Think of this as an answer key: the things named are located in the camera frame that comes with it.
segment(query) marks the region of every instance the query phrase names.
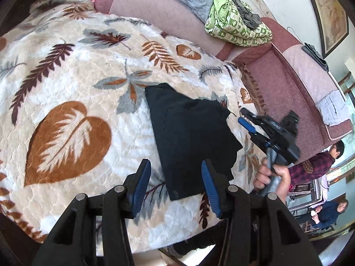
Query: white wall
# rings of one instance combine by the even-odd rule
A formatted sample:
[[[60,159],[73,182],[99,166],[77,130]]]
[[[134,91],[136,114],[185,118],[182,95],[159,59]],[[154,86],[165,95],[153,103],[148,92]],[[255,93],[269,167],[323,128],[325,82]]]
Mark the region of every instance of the white wall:
[[[264,0],[278,23],[284,28],[292,27],[299,39],[315,46],[322,53],[316,15],[311,0]],[[355,27],[349,20],[349,36],[326,58],[329,69],[339,81],[347,73],[345,62],[355,58]]]

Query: green patterned bag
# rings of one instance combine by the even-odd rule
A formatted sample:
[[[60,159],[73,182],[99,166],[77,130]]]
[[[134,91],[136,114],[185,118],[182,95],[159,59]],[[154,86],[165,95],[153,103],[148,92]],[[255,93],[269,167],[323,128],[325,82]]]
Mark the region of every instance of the green patterned bag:
[[[242,3],[251,10],[248,4]],[[232,0],[213,0],[205,30],[211,36],[244,47],[259,46],[272,40],[272,32],[264,23],[256,30],[249,29]]]

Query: person sitting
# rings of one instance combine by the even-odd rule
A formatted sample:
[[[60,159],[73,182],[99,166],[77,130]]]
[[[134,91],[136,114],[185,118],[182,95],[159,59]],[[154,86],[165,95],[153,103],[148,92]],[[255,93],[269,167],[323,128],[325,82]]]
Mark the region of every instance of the person sitting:
[[[312,226],[317,226],[319,229],[328,228],[337,221],[340,213],[343,213],[349,205],[348,200],[343,200],[340,203],[336,201],[325,202],[322,206],[315,208],[317,213],[313,217],[311,213],[300,215],[296,218],[299,224],[309,221]]]
[[[291,185],[306,184],[325,175],[344,153],[344,143],[339,141],[331,146],[329,151],[318,153],[312,158],[291,167]]]

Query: pink sofa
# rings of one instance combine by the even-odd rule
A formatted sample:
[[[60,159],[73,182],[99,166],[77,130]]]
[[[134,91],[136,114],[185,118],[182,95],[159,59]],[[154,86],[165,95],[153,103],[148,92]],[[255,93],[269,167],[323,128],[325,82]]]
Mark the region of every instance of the pink sofa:
[[[290,110],[299,117],[297,145],[302,162],[351,132],[351,121],[329,127],[316,103],[337,90],[337,83],[302,49],[301,42],[270,18],[262,18],[273,32],[272,43],[244,49],[229,57],[242,71],[250,92],[258,90],[266,113],[280,120]]]
[[[301,43],[270,18],[262,18],[273,32],[272,43],[238,47],[211,37],[204,24],[178,0],[96,0],[98,11],[149,21],[170,35],[190,40],[221,60],[233,61],[260,114],[280,120],[290,110],[299,116],[297,145],[302,162],[351,131],[350,120],[328,127],[315,107],[320,99],[337,89]]]

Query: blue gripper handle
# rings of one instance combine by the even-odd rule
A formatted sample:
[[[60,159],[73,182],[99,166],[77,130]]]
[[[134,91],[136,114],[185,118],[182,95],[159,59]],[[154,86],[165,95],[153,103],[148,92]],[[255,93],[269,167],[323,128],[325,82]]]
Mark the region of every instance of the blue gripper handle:
[[[221,209],[221,204],[219,202],[219,195],[218,191],[214,185],[211,173],[209,171],[209,168],[207,166],[206,161],[202,162],[201,165],[201,174],[202,174],[202,179],[203,183],[205,184],[205,189],[206,193],[209,199],[209,204],[211,205],[211,209],[213,213],[216,214],[217,218],[221,217],[222,214],[222,209]]]
[[[142,175],[139,178],[136,189],[134,190],[131,205],[132,205],[132,213],[135,217],[141,210],[144,195],[146,194],[148,183],[150,180],[150,173],[152,171],[152,167],[150,165],[150,161],[144,159],[140,165],[140,168],[143,168]]]
[[[248,130],[250,133],[256,133],[256,129],[253,125],[251,125],[246,119],[239,117],[238,122],[240,125],[242,125],[245,129]]]

